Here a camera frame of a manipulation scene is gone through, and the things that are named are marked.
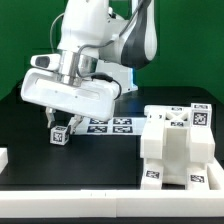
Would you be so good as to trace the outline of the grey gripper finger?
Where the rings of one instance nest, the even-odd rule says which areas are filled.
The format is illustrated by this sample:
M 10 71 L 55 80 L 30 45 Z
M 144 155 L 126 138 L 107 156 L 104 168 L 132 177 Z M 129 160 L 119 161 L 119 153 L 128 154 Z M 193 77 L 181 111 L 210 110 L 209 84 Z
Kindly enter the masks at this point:
M 75 131 L 78 125 L 83 121 L 84 117 L 80 115 L 74 115 L 67 126 L 67 134 L 72 135 Z
M 45 114 L 47 117 L 47 127 L 50 128 L 52 126 L 52 124 L 55 122 L 55 114 L 56 110 L 51 108 L 51 107 L 47 107 L 45 109 Z

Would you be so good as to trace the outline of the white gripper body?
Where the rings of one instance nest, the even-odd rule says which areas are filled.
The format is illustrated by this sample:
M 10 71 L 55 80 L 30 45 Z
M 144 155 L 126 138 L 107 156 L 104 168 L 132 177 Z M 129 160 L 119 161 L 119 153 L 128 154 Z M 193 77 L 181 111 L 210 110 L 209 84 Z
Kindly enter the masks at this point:
M 81 79 L 78 85 L 66 84 L 58 72 L 60 59 L 60 54 L 31 57 L 32 68 L 24 77 L 22 99 L 74 115 L 110 120 L 121 93 L 119 84 L 106 75 Z

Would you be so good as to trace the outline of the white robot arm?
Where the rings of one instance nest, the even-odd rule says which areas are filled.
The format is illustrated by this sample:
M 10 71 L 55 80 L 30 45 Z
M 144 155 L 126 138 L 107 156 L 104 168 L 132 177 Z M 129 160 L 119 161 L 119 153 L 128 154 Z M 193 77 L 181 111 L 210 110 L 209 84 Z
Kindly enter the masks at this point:
M 141 69 L 157 50 L 154 0 L 133 1 L 134 12 L 124 20 L 112 12 L 109 0 L 68 0 L 57 51 L 31 58 L 22 99 L 44 106 L 50 122 L 56 110 L 73 114 L 69 131 L 85 117 L 110 120 L 121 86 L 98 72 L 97 62 Z

